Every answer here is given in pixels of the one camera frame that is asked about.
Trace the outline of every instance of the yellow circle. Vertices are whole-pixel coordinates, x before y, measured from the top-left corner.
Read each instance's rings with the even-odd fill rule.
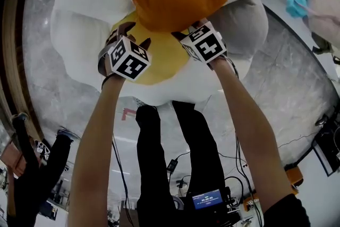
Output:
[[[136,12],[129,14],[115,24],[116,29],[125,22],[136,22],[129,31],[136,39],[137,45],[147,38],[151,38],[148,52],[152,55],[151,66],[135,81],[141,85],[154,85],[172,78],[188,62],[189,56],[182,45],[171,35],[165,32],[151,32],[137,20]]]

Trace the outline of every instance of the white cube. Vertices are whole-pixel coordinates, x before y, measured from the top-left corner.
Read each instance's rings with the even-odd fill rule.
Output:
[[[151,54],[125,36],[107,54],[112,72],[131,81],[136,81],[151,66]]]
[[[181,40],[181,44],[191,57],[203,63],[209,63],[227,51],[210,21]]]

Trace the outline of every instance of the display screen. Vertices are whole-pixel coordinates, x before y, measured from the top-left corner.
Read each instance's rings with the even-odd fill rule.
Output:
[[[221,193],[218,189],[205,194],[194,196],[192,197],[192,200],[196,210],[223,202]]]

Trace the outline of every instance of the white table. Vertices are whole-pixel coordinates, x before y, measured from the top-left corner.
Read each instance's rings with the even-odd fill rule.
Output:
[[[307,47],[312,50],[313,46],[318,47],[317,44],[311,37],[311,31],[303,23],[301,18],[293,18],[286,12],[286,0],[261,0],[262,3],[272,10],[276,15],[278,15],[307,45]],[[333,57],[330,53],[315,55],[316,59],[320,62],[321,66],[325,69],[326,73],[338,94],[340,94],[340,88],[338,86],[338,75],[335,70],[335,65],[333,63]]]

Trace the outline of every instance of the red floor marking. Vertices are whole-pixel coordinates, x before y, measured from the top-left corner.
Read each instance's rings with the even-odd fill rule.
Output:
[[[123,116],[122,116],[122,120],[126,120],[126,116],[130,115],[130,116],[136,116],[136,111],[128,109],[128,108],[124,108],[123,111]]]

